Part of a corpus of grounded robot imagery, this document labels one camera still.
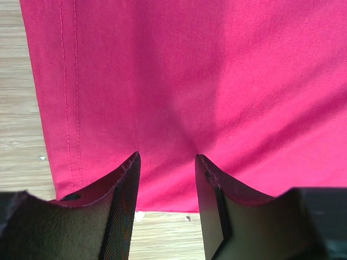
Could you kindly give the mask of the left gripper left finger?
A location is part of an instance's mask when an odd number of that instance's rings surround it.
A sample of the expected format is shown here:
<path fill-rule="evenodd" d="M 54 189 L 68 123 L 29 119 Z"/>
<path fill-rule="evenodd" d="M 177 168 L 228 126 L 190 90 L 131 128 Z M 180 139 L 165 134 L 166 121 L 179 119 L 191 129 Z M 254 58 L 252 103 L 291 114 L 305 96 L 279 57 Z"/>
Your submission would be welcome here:
<path fill-rule="evenodd" d="M 1 193 L 1 259 L 128 259 L 141 159 L 61 200 Z"/>

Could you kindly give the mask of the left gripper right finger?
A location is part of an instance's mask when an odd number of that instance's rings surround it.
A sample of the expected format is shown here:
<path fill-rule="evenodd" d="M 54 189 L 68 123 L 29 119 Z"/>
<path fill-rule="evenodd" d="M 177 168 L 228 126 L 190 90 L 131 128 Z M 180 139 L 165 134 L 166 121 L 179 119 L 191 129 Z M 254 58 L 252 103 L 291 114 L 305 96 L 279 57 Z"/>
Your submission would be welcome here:
<path fill-rule="evenodd" d="M 195 176 L 206 259 L 346 259 L 346 189 L 295 187 L 272 197 L 205 155 Z"/>

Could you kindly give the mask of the pink t-shirt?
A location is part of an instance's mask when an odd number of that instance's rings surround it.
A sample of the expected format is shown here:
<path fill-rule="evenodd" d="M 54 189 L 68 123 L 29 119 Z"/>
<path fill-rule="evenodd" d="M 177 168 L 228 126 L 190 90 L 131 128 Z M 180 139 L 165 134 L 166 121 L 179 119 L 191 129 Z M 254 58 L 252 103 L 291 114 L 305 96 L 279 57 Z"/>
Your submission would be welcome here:
<path fill-rule="evenodd" d="M 346 185 L 346 1 L 21 1 L 57 199 L 142 159 L 137 208 L 196 212 L 194 161 L 272 196 Z"/>

